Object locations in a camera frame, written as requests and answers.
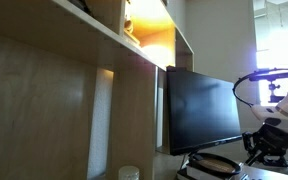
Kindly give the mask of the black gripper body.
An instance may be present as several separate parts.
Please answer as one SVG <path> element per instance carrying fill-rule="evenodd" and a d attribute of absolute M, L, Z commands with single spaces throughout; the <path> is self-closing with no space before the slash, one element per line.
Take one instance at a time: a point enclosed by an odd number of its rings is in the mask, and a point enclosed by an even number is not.
<path fill-rule="evenodd" d="M 257 132 L 244 132 L 242 138 L 244 148 L 248 152 L 248 166 L 259 162 L 266 166 L 288 167 L 288 160 L 284 157 L 288 149 L 287 132 L 263 124 Z"/>

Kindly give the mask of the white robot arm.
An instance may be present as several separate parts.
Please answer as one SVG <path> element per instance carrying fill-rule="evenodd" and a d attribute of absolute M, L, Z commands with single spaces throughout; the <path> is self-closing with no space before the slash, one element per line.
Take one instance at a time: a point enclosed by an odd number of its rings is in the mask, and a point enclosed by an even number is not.
<path fill-rule="evenodd" d="M 276 106 L 253 105 L 251 111 L 262 126 L 257 132 L 242 134 L 249 156 L 246 164 L 288 167 L 284 158 L 288 149 L 288 93 Z"/>

